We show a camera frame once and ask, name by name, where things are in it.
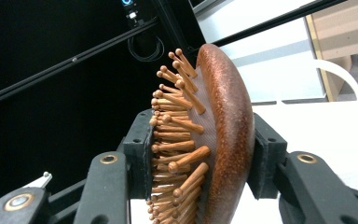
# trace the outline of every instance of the hairbrush bristle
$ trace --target hairbrush bristle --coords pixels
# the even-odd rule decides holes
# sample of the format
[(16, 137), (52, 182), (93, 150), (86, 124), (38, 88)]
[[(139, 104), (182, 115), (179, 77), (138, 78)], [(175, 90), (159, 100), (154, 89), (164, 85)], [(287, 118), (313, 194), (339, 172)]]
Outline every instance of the hairbrush bristle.
[(179, 75), (161, 66), (157, 72), (174, 84), (160, 84), (151, 101), (155, 110), (150, 124), (154, 126), (153, 188), (148, 210), (153, 223), (194, 223), (199, 210), (202, 184), (209, 165), (204, 162), (211, 150), (197, 145), (192, 134), (203, 135), (204, 127), (191, 120), (189, 112), (202, 115), (206, 108), (194, 95), (199, 87), (192, 78), (198, 74), (180, 49), (169, 53)]

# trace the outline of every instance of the hairbrush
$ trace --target hairbrush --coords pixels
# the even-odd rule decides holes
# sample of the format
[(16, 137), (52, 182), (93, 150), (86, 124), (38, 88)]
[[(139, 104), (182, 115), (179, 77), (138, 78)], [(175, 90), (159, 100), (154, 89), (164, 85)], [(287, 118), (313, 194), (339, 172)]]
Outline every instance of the hairbrush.
[(180, 49), (168, 55), (151, 105), (153, 223), (229, 223), (248, 177), (255, 123), (237, 68), (217, 46), (200, 48), (196, 69)]

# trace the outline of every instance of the black cable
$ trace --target black cable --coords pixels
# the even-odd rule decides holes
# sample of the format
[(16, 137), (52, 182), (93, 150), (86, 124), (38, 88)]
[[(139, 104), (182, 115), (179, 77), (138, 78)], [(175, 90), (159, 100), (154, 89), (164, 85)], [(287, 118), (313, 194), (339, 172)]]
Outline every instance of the black cable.
[(157, 61), (158, 59), (160, 59), (162, 57), (162, 55), (164, 54), (164, 51), (165, 51), (164, 43), (162, 43), (162, 40), (160, 38), (158, 38), (158, 36), (156, 36), (156, 50), (151, 55), (146, 56), (146, 57), (139, 56), (135, 52), (135, 48), (133, 47), (133, 37), (131, 37), (127, 40), (127, 45), (128, 45), (128, 48), (129, 48), (129, 51), (130, 51), (130, 54), (132, 55), (132, 57), (134, 57), (139, 62), (143, 62), (143, 63), (150, 63), (150, 62)]
[(65, 60), (61, 63), (57, 63), (54, 66), (52, 66), (40, 73), (37, 73), (30, 77), (27, 77), (26, 79), (24, 79), (22, 81), (19, 81), (9, 87), (6, 87), (6, 88), (0, 90), (0, 101), (4, 100), (20, 91), (26, 90), (26, 89), (32, 87), (33, 85), (36, 85), (37, 83), (45, 80), (46, 78), (52, 77), (52, 76), (60, 73), (62, 70), (65, 70), (77, 63), (80, 63), (97, 53), (107, 50), (107, 49), (113, 47), (114, 45), (121, 43), (122, 41), (125, 41), (126, 39), (129, 39), (130, 36), (135, 36), (135, 35), (141, 34), (142, 32), (156, 26), (157, 24), (158, 24), (158, 18), (155, 18), (151, 21), (146, 22), (142, 26), (139, 26), (139, 27), (136, 27), (135, 29), (129, 30), (128, 32), (126, 32), (122, 35), (118, 35), (106, 42), (103, 42), (102, 44), (100, 44), (92, 49), (88, 49), (82, 53), (77, 54), (76, 56), (74, 56), (68, 60)]

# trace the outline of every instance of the wall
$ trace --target wall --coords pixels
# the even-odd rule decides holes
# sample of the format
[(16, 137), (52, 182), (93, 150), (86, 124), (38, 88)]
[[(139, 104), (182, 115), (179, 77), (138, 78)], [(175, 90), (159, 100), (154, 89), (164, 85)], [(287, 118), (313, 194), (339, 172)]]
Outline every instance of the wall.
[[(351, 69), (351, 55), (358, 53), (358, 0), (343, 2), (313, 13), (310, 18), (312, 40), (318, 58)], [(322, 73), (329, 101), (336, 101), (344, 81)]]
[[(211, 43), (309, 1), (225, 1), (198, 15), (198, 21), (206, 41)], [(319, 73), (306, 68), (314, 55), (302, 19), (223, 46), (222, 50), (237, 65), (254, 103), (324, 98)]]

